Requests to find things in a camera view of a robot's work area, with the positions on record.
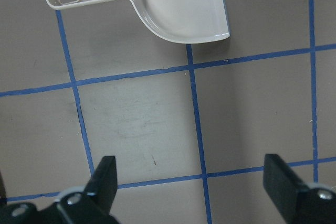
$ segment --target tile floor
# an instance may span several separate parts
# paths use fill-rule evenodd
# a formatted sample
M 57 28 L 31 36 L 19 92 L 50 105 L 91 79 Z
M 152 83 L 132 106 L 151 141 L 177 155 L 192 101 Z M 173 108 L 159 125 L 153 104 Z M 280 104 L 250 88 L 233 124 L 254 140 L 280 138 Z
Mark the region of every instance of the tile floor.
M 0 3 L 9 203 L 48 206 L 104 155 L 121 223 L 284 223 L 265 153 L 336 186 L 336 0 L 226 0 L 231 37 L 192 46 L 153 35 L 128 1 Z

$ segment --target blue tape line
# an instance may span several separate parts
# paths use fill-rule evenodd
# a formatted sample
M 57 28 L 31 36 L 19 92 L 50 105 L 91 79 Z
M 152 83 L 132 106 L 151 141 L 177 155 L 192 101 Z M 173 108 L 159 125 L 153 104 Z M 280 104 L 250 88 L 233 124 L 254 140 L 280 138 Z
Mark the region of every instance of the blue tape line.
M 313 160 L 290 162 L 290 163 L 287 163 L 287 164 L 290 167 L 312 165 L 313 164 Z M 243 169 L 237 169 L 237 170 L 228 170 L 228 171 L 219 172 L 219 173 L 208 173 L 207 177 L 208 178 L 224 177 L 224 176 L 243 174 L 243 173 L 261 172 L 263 170 L 264 170 L 263 166 L 257 166 L 257 167 L 243 168 Z
M 30 200 L 30 199 L 37 199 L 41 197 L 56 197 L 59 192 L 54 193 L 46 193 L 46 194 L 33 194 L 33 195 L 25 195 L 25 196 L 17 196 L 17 197 L 8 197 L 0 199 L 0 202 L 10 202 L 10 201 L 23 201 L 23 200 Z
M 85 147 L 85 152 L 86 152 L 86 156 L 87 156 L 87 160 L 88 160 L 88 164 L 89 164 L 90 173 L 92 175 L 95 171 L 95 168 L 94 168 L 93 161 L 92 161 L 90 145 L 89 145 L 88 136 L 87 136 L 85 123 L 84 123 L 84 118 L 83 118 L 83 114 L 82 114 L 82 110 L 81 110 L 81 106 L 80 106 L 79 92 L 78 92 L 78 88 L 76 86 L 76 78 L 75 78 L 74 68 L 72 67 L 72 62 L 71 62 L 71 58 L 70 58 L 70 52 L 69 52 L 69 47 L 68 47 L 68 43 L 67 43 L 67 37 L 66 37 L 66 34 L 65 34 L 63 19 L 62 19 L 61 12 L 59 10 L 56 11 L 56 17 L 57 17 L 57 20 L 58 20 L 58 29 L 59 29 L 61 42 L 62 42 L 62 46 L 63 46 L 63 51 L 64 51 L 64 55 L 65 55 L 65 61 L 67 63 L 68 72 L 69 72 L 70 81 L 71 81 L 71 86 L 72 86 L 72 90 L 74 92 L 73 94 L 74 94 L 74 97 L 75 97 L 76 108 L 77 108 L 78 119 L 79 119 L 79 124 L 80 124 L 80 128 L 81 128 L 83 143 L 84 143 L 84 147 Z
M 321 158 L 321 159 L 318 160 L 318 162 L 319 163 L 336 162 L 336 157 Z M 314 160 L 306 160 L 306 161 L 291 162 L 291 163 L 288 163 L 288 165 L 290 167 L 295 167 L 295 166 L 312 165 L 313 163 L 314 163 Z M 159 185 L 159 184 L 166 184 L 166 183 L 173 183 L 173 182 L 180 182 L 180 181 L 187 181 L 187 180 L 194 180 L 194 179 L 203 179 L 204 180 L 206 177 L 207 178 L 223 177 L 223 176 L 230 176 L 230 175 L 236 175 L 236 174 L 260 172 L 260 171 L 263 171 L 263 170 L 264 170 L 263 166 L 258 166 L 258 167 L 251 167 L 251 168 L 244 168 L 244 169 L 237 169 L 237 170 L 228 170 L 228 171 L 225 171 L 225 172 L 218 172 L 218 173 L 208 173 L 206 175 L 197 174 L 197 175 L 174 177 L 174 178 L 148 180 L 148 181 L 144 181 L 144 182 L 136 182 L 136 183 L 118 185 L 118 189 L 141 187 L 141 186 L 150 186 L 150 185 Z M 25 195 L 25 196 L 17 196 L 17 197 L 8 197 L 8 198 L 0 199 L 0 202 L 36 199 L 36 198 L 39 198 L 39 197 L 55 197 L 58 194 L 59 194 L 59 192 L 46 193 L 46 194 Z
M 314 0 L 309 0 L 309 34 L 310 48 L 315 48 L 315 32 L 314 32 Z
M 329 50 L 329 49 L 336 49 L 336 44 L 323 45 L 323 46 L 317 46 L 316 47 L 316 50 L 318 50 L 318 51 Z M 106 76 L 106 77 L 97 77 L 97 78 L 89 78 L 89 79 L 85 79 L 85 80 L 78 80 L 78 81 L 76 81 L 76 85 L 77 86 L 82 86 L 82 85 L 88 85 L 88 84 L 99 83 L 99 82 L 120 80 L 120 79 L 124 79 L 124 78 L 152 76 L 152 75 L 156 75 L 156 74 L 186 71 L 186 70 L 190 70 L 190 69 L 216 67 L 216 66 L 236 64 L 236 63 L 241 63 L 241 62 L 248 62 L 248 61 L 260 60 L 260 59 L 268 59 L 268 58 L 274 58 L 274 57 L 283 57 L 283 56 L 306 54 L 306 53 L 309 53 L 309 52 L 310 52 L 309 48 L 303 48 L 303 49 L 295 49 L 295 50 L 274 52 L 274 53 L 269 53 L 269 54 L 246 56 L 246 57 L 228 59 L 228 60 L 218 60 L 218 61 L 197 63 L 197 64 L 188 65 L 188 66 L 178 66 L 178 67 L 171 67 L 171 68 L 166 68 L 166 69 L 154 69 L 154 70 L 146 70 L 146 71 L 139 71 L 139 72 L 133 72 L 133 73 L 123 73 L 123 74 L 117 74 L 117 75 L 114 75 L 114 76 Z M 40 87 L 40 88 L 35 88 L 35 89 L 6 91 L 6 92 L 0 92 L 0 97 L 4 97 L 4 96 L 8 96 L 8 95 L 40 93 L 40 92 L 63 89 L 63 88 L 70 88 L 70 87 L 71 87 L 71 83 L 63 83 L 63 84 Z
M 202 139 L 201 120 L 199 117 L 198 100 L 197 100 L 195 70 L 192 68 L 194 66 L 193 53 L 192 53 L 192 48 L 190 44 L 186 45 L 186 51 L 187 51 L 187 57 L 188 57 L 188 66 L 190 66 L 189 75 L 190 75 L 191 92 L 192 92 L 193 106 L 194 106 L 194 116 L 195 116 L 195 124 L 196 124 L 198 150 L 200 154 L 199 161 L 201 163 L 202 175 L 205 176 L 203 178 L 203 191 L 204 191 L 206 216 L 207 216 L 208 224 L 212 224 L 211 207 L 210 207 L 210 199 L 209 199 L 209 188 L 208 188 L 208 182 L 206 178 L 206 165 L 205 165 L 204 146 L 203 146 L 203 139 Z
M 312 145 L 314 161 L 314 182 L 319 181 L 318 171 L 318 139 L 317 139 L 317 97 L 316 97 L 316 54 L 314 32 L 314 0 L 309 0 L 309 34 L 310 34 L 310 68 L 311 68 L 311 113 L 312 113 Z
M 58 90 L 58 89 L 66 89 L 66 88 L 71 88 L 71 87 L 72 87 L 71 83 L 68 82 L 68 83 L 56 84 L 56 85 L 51 85 L 51 86 L 39 87 L 39 88 L 0 92 L 0 97 L 7 97 L 10 95 L 34 94 L 34 93 L 41 93 L 41 92 L 47 92 L 47 91 L 52 91 L 52 90 Z
M 301 49 L 294 49 L 294 50 L 287 50 L 287 51 L 270 52 L 267 54 L 245 56 L 245 57 L 234 58 L 234 59 L 197 63 L 197 64 L 194 64 L 194 69 L 216 67 L 216 66 L 222 66 L 222 65 L 243 63 L 243 62 L 270 59 L 270 58 L 283 57 L 283 56 L 301 55 L 301 54 L 307 54 L 310 51 L 311 50 L 309 48 L 301 48 Z
M 335 162 L 336 157 L 327 157 L 327 158 L 320 158 L 318 163 L 328 163 L 328 162 Z
M 164 179 L 157 179 L 157 180 L 149 180 L 149 181 L 143 181 L 143 182 L 136 182 L 136 183 L 118 185 L 118 189 L 140 187 L 140 186 L 150 186 L 150 185 L 159 185 L 159 184 L 173 183 L 173 182 L 179 182 L 179 181 L 200 179 L 202 177 L 203 177 L 203 175 L 199 174 L 199 175 L 191 175 L 191 176 L 183 176 L 183 177 L 175 177 L 175 178 L 164 178 Z
M 179 71 L 185 71 L 188 69 L 189 69 L 189 66 L 179 66 L 179 67 L 171 67 L 171 68 L 165 68 L 165 69 L 146 70 L 146 71 L 133 72 L 133 73 L 122 73 L 122 74 L 117 74 L 115 76 L 106 76 L 106 77 L 79 80 L 79 81 L 76 81 L 76 85 L 81 86 L 81 85 L 88 85 L 88 84 L 99 83 L 99 82 L 116 81 L 116 80 L 120 80 L 124 78 L 152 76 L 155 74 L 179 72 Z
M 313 142 L 313 160 L 314 160 L 314 182 L 319 181 L 318 171 L 318 140 L 317 140 L 317 96 L 316 96 L 316 57 L 315 52 L 310 56 L 311 65 L 311 114 L 312 114 L 312 142 Z
M 315 46 L 315 51 L 331 50 L 331 49 L 336 49 L 336 44 Z

